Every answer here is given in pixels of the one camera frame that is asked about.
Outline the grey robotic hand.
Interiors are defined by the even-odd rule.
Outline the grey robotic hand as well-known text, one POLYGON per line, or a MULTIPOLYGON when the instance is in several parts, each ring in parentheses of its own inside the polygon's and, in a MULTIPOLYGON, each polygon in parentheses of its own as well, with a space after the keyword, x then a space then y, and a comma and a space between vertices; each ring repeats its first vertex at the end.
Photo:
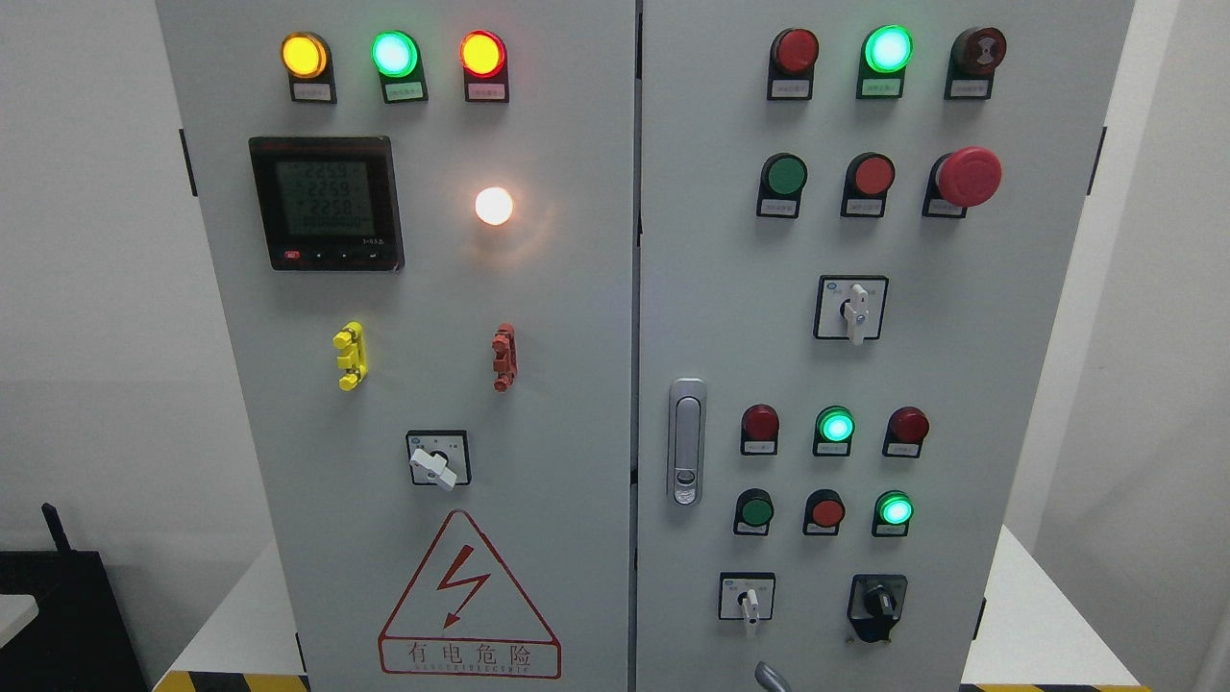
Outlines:
POLYGON ((756 666, 754 669, 754 674, 752 674, 752 675, 756 680, 756 683, 760 683, 760 687, 764 691, 769 691, 769 692, 791 692, 792 691, 792 687, 791 687, 791 683, 788 683, 788 680, 785 678, 785 676, 782 674, 779 674, 779 671, 775 670, 772 666, 770 666, 766 661, 763 661, 763 660, 761 661, 756 661, 756 666))

